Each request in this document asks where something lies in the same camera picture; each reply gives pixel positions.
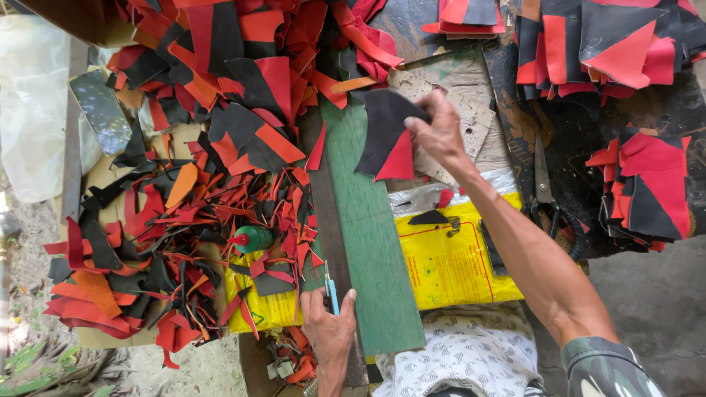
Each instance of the forearm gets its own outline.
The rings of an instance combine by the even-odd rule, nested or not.
[[[343,381],[346,377],[348,356],[341,357],[337,362],[319,363],[316,368],[318,379],[318,397],[339,397],[343,391]]]
[[[617,342],[603,302],[564,250],[483,180],[470,160],[445,167],[480,212],[527,304],[556,342],[563,346],[579,336]]]

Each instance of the green glue bottle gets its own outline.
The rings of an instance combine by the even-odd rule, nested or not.
[[[235,249],[242,254],[248,254],[270,248],[275,238],[266,227],[243,226],[235,231],[235,235],[230,241],[235,245]]]

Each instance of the white patterned fabric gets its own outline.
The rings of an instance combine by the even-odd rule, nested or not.
[[[542,381],[532,327],[517,301],[439,309],[421,323],[426,347],[377,356],[384,381],[373,397],[425,397],[449,387],[522,397],[531,381]]]

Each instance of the scissors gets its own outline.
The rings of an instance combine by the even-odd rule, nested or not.
[[[336,284],[333,282],[333,280],[331,280],[331,277],[328,274],[328,260],[325,260],[323,262],[323,265],[324,270],[326,272],[326,281],[324,282],[326,286],[326,296],[330,299],[329,307],[331,308],[331,312],[333,313],[333,315],[337,316],[339,314],[339,311],[338,297],[336,296]]]
[[[549,236],[554,239],[559,222],[563,219],[571,226],[571,230],[575,236],[573,248],[569,252],[569,257],[573,261],[579,261],[586,247],[586,234],[583,231],[583,226],[574,215],[566,212],[559,202],[551,195],[551,185],[549,183],[549,172],[546,168],[546,157],[544,157],[544,147],[542,140],[537,134],[537,140],[534,143],[534,199],[529,206],[530,214],[534,224],[544,230],[542,226],[542,217],[539,216],[539,207],[548,205],[550,210],[546,214],[551,218],[551,227],[549,228]]]

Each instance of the dirt ground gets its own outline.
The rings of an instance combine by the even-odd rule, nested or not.
[[[3,205],[17,215],[22,228],[16,239],[2,242],[6,250],[3,286],[11,291],[9,313],[3,320],[8,322],[9,355],[47,335],[50,340],[77,345],[75,332],[70,332],[57,317],[42,314],[52,288],[52,280],[47,277],[51,258],[42,245],[59,239],[54,202],[17,201],[0,164],[0,207]],[[116,370],[124,370],[125,377],[116,387],[121,393],[114,396],[246,395],[234,336],[199,348],[187,346],[172,354],[173,361],[181,366],[178,370],[162,368],[162,349],[156,345],[120,351],[120,356],[126,359]]]

